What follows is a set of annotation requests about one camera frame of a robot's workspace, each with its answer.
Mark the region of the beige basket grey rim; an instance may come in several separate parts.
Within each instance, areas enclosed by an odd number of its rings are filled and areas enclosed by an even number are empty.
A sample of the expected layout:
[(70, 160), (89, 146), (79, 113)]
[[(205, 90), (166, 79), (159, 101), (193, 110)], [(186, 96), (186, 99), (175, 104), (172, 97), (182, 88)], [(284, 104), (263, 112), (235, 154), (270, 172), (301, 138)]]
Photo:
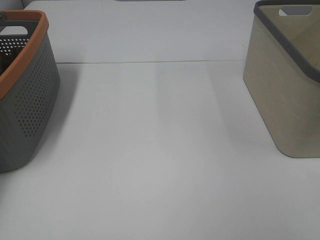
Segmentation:
[(320, 3), (255, 3), (244, 83), (277, 149), (320, 155)]

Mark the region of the grey perforated basket orange rim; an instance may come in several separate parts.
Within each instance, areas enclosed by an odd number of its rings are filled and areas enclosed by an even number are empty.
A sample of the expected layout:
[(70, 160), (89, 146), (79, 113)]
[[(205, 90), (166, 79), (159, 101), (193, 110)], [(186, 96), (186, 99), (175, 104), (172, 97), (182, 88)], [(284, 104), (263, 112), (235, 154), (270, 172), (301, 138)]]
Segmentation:
[(24, 27), (26, 34), (0, 37), (0, 171), (26, 165), (55, 106), (60, 75), (40, 10), (2, 10), (0, 27)]

